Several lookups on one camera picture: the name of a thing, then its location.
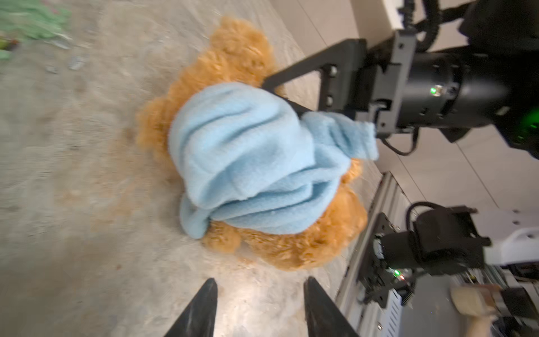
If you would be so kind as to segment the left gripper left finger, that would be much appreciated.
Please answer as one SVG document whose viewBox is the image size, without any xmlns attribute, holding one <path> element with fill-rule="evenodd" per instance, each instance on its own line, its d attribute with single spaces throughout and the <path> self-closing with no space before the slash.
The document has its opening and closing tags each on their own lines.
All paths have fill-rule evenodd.
<svg viewBox="0 0 539 337">
<path fill-rule="evenodd" d="M 218 306 L 218 285 L 209 278 L 164 337 L 212 337 Z"/>
</svg>

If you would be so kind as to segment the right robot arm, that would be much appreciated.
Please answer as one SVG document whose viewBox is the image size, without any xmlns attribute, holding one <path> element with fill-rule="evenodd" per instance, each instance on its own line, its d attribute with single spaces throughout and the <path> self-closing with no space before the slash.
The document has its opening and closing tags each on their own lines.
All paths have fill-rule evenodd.
<svg viewBox="0 0 539 337">
<path fill-rule="evenodd" d="M 537 1 L 422 6 L 421 22 L 405 1 L 389 38 L 346 39 L 269 76 L 263 88 L 318 71 L 320 110 L 372 123 L 384 144 L 408 134 L 412 150 L 422 129 L 437 129 L 465 146 L 481 181 L 494 183 L 507 205 L 522 193 L 537 207 L 538 168 L 505 157 L 538 156 Z"/>
</svg>

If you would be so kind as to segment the brown teddy bear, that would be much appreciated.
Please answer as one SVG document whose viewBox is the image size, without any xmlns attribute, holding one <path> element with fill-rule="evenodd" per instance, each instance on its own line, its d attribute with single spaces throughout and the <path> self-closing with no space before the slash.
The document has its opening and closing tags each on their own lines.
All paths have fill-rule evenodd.
<svg viewBox="0 0 539 337">
<path fill-rule="evenodd" d="M 172 170 L 168 129 L 189 98 L 212 84 L 235 80 L 260 86 L 276 70 L 273 48 L 259 29 L 245 20 L 222 18 L 208 49 L 180 73 L 166 95 L 150 101 L 138 114 L 138 146 Z M 255 255 L 281 270 L 324 265 L 340 255 L 366 227 L 366 210 L 351 188 L 362 171 L 362 161 L 353 159 L 324 214 L 301 233 L 268 234 L 212 221 L 202 241 L 207 248 L 223 254 L 233 254 L 245 242 Z"/>
</svg>

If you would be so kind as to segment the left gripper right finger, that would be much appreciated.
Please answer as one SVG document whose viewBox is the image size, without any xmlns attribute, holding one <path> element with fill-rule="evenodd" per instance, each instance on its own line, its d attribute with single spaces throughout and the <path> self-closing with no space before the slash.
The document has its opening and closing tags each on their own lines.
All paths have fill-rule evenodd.
<svg viewBox="0 0 539 337">
<path fill-rule="evenodd" d="M 314 277 L 307 278 L 303 291 L 309 337 L 358 337 L 358 333 Z"/>
</svg>

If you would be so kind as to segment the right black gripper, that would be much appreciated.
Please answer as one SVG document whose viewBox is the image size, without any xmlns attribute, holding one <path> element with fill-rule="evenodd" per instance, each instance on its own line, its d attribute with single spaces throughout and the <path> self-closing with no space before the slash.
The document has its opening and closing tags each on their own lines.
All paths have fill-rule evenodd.
<svg viewBox="0 0 539 337">
<path fill-rule="evenodd" d="M 487 126 L 509 103 L 514 86 L 514 72 L 504 60 L 467 47 L 418 53 L 414 33 L 397 30 L 367 56 L 366 39 L 338 42 L 267 77 L 262 89 L 276 94 L 279 86 L 311 72 L 320 74 L 317 109 L 324 112 L 352 111 L 358 76 L 357 108 L 368 110 L 380 137 L 421 127 Z M 312 111 L 284 100 L 299 118 Z"/>
</svg>

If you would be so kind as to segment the light blue bear hoodie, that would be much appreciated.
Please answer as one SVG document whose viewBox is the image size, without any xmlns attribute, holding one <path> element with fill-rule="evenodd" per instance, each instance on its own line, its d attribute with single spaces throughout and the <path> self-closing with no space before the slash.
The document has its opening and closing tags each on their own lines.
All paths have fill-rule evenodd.
<svg viewBox="0 0 539 337">
<path fill-rule="evenodd" d="M 213 221 L 296 234 L 325 212 L 351 162 L 376 160 L 376 128 L 334 112 L 298 116 L 242 83 L 210 86 L 178 111 L 168 152 L 185 184 L 179 219 L 202 238 Z"/>
</svg>

